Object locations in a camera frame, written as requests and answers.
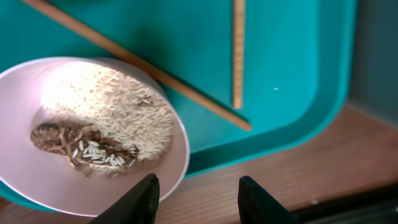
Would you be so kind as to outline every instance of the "rice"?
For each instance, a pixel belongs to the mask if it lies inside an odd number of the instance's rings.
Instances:
[[[168,104],[145,84],[112,68],[66,63],[49,75],[42,96],[53,122],[92,124],[102,138],[137,153],[138,164],[154,166],[169,150],[174,117]],[[92,153],[90,149],[83,153]]]

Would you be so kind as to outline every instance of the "wooden chopstick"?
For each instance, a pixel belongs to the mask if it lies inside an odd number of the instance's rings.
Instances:
[[[233,106],[243,106],[243,57],[245,0],[234,0],[233,12]]]
[[[176,78],[170,76],[169,74],[151,65],[149,62],[146,62],[145,60],[139,58],[137,55],[131,53],[130,51],[116,44],[112,40],[109,40],[108,38],[101,35],[94,29],[88,27],[84,23],[73,18],[66,12],[63,12],[62,10],[58,9],[57,7],[51,5],[46,1],[41,1],[41,0],[22,0],[22,1],[30,5],[34,9],[40,11],[41,13],[45,14],[46,16],[50,17],[51,19],[69,28],[70,30],[92,41],[94,44],[104,48],[105,50],[114,54],[115,56],[119,57],[125,62],[140,68],[142,71],[146,72],[148,75],[156,79],[158,82],[161,82],[173,88],[175,91],[185,95],[189,99],[197,102],[198,104],[204,106],[210,111],[218,114],[219,116],[235,124],[236,126],[246,131],[251,130],[252,126],[247,121],[241,119],[239,116],[236,116],[235,114],[226,110],[222,106],[211,101],[209,98],[193,90],[192,88],[180,82]]]

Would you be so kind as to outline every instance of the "table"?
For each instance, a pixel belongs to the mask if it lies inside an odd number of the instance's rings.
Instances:
[[[160,204],[156,224],[238,224],[238,180],[250,175],[289,210],[398,182],[398,131],[345,106],[306,144],[186,179]],[[0,198],[0,223],[87,223]]]

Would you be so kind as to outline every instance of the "teal tray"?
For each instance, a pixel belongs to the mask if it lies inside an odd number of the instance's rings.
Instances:
[[[232,0],[54,0],[55,5],[231,108]],[[165,87],[187,129],[187,177],[308,141],[341,108],[348,89],[356,1],[248,0],[245,132]],[[50,56],[112,57],[29,6],[3,0],[0,71]],[[5,185],[0,194],[43,209]]]

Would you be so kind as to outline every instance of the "pink bowl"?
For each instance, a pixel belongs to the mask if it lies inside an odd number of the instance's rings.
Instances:
[[[134,171],[122,177],[107,179],[93,175],[85,178],[70,167],[64,156],[40,151],[31,143],[31,130],[46,119],[40,105],[43,83],[48,74],[70,62],[95,63],[123,72],[147,84],[167,101],[153,79],[138,68],[115,59],[51,57],[16,65],[0,73],[1,181],[35,203],[59,212],[90,217],[105,211],[152,172],[159,178],[160,201],[165,199],[183,179],[190,155],[185,128],[174,109],[174,139],[163,161],[154,169]]]

